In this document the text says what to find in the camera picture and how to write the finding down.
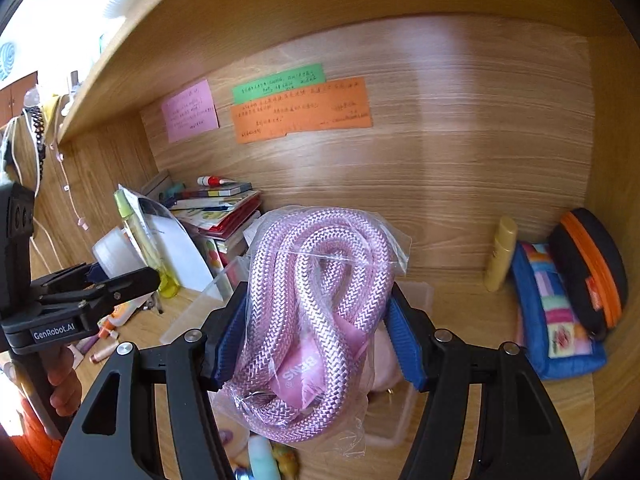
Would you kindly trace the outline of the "person left hand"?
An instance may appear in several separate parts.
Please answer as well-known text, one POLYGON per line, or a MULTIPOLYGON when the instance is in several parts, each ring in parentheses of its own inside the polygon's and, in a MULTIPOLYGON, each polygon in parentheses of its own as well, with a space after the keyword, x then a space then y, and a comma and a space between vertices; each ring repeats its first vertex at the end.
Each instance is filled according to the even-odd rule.
POLYGON ((40 358, 53 387, 50 404, 58 416, 72 416, 80 407, 82 398, 82 385, 73 368, 73 353, 69 348, 56 347, 41 352, 40 358))

